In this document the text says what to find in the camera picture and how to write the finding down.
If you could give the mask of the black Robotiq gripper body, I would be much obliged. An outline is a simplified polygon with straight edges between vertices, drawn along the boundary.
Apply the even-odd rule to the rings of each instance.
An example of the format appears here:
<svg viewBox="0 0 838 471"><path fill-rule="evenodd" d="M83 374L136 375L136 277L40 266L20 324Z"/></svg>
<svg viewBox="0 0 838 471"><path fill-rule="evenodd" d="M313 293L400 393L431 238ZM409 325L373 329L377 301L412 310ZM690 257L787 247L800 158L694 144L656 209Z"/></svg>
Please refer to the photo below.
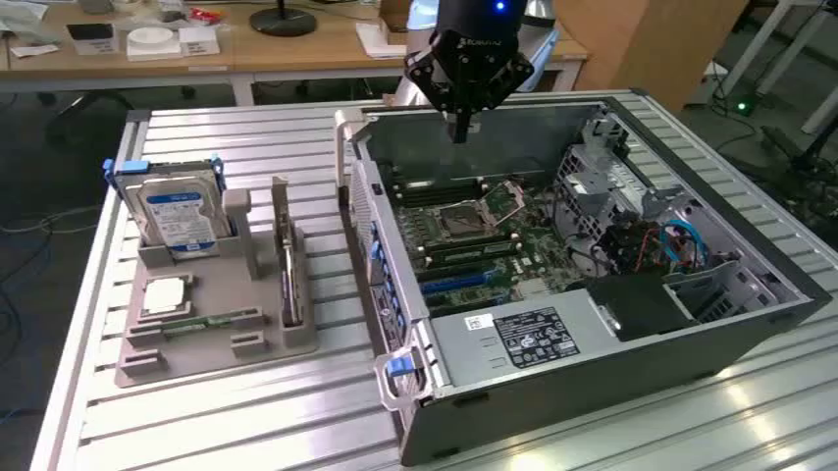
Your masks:
<svg viewBox="0 0 838 471"><path fill-rule="evenodd" d="M431 49L453 86L460 112L463 65L472 57L508 58L519 50L522 1L441 1Z"/></svg>

